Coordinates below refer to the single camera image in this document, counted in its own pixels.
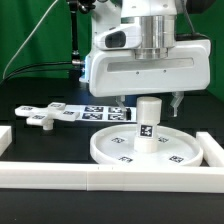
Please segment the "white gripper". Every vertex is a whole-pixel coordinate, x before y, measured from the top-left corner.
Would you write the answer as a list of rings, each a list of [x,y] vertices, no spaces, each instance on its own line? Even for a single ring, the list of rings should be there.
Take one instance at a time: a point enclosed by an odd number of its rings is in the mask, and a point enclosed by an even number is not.
[[[164,59],[136,60],[132,50],[98,51],[88,68],[89,90],[95,97],[117,96],[125,120],[131,110],[122,95],[173,92],[173,117],[184,93],[202,90],[210,83],[209,40],[178,41]]]

